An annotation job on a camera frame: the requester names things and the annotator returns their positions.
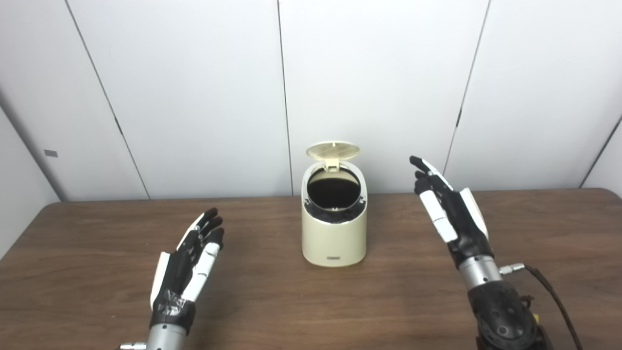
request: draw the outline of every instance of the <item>cable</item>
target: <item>cable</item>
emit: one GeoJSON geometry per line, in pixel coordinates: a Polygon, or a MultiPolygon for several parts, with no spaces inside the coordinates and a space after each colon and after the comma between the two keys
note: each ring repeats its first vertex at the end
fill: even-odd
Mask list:
{"type": "Polygon", "coordinates": [[[536,268],[533,268],[529,265],[525,265],[525,269],[529,270],[534,277],[540,281],[540,283],[544,286],[544,288],[549,291],[550,295],[555,300],[555,303],[559,307],[559,311],[562,312],[562,316],[564,317],[564,321],[566,322],[566,326],[568,326],[568,330],[570,331],[570,335],[572,336],[572,340],[574,340],[577,350],[583,350],[583,346],[581,345],[581,341],[579,341],[579,336],[577,335],[577,331],[575,327],[572,325],[572,321],[570,320],[570,316],[566,312],[566,308],[564,304],[562,304],[562,300],[557,296],[557,293],[553,289],[553,286],[550,285],[549,281],[544,277],[544,275],[536,268]]]}

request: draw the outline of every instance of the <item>lid hinge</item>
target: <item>lid hinge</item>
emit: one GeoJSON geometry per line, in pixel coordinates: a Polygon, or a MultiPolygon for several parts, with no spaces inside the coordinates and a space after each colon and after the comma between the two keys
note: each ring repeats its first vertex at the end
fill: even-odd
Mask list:
{"type": "Polygon", "coordinates": [[[326,159],[326,171],[329,173],[339,171],[339,159],[326,159]]]}

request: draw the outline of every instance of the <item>wooden table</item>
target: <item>wooden table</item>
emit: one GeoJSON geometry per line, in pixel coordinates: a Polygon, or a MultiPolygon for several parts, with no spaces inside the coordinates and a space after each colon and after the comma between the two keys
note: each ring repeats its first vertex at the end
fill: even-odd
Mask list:
{"type": "MultiPolygon", "coordinates": [[[[525,262],[556,287],[585,349],[622,345],[622,201],[599,189],[476,192],[497,263],[525,262]]],[[[300,199],[59,203],[0,262],[0,348],[113,349],[143,341],[160,251],[217,206],[225,249],[187,349],[475,349],[463,282],[413,194],[369,198],[368,253],[320,268],[300,251],[300,199]]],[[[573,349],[528,272],[552,342],[573,349]]]]}

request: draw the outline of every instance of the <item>small waste bin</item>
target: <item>small waste bin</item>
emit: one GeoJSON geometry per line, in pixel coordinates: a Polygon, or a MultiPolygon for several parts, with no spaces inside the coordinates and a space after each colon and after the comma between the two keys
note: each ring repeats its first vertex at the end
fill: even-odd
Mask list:
{"type": "Polygon", "coordinates": [[[367,251],[367,187],[363,173],[344,161],[359,147],[341,141],[318,143],[307,155],[320,162],[302,177],[302,253],[312,264],[342,267],[367,251]]]}

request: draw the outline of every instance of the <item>black and white robotic hand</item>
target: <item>black and white robotic hand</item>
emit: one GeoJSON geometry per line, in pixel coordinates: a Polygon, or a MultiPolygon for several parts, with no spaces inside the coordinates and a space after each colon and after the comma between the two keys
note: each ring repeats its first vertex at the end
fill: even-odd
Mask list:
{"type": "Polygon", "coordinates": [[[195,317],[195,302],[218,252],[223,248],[223,219],[212,208],[186,230],[174,253],[160,254],[151,289],[151,323],[146,343],[120,350],[182,350],[195,317]]]}
{"type": "Polygon", "coordinates": [[[528,301],[502,278],[529,267],[520,263],[498,268],[488,243],[484,218],[469,188],[454,191],[427,161],[414,156],[410,161],[419,168],[415,173],[415,193],[447,244],[466,284],[478,325],[478,349],[551,350],[546,333],[529,310],[529,304],[524,303],[528,301]]]}

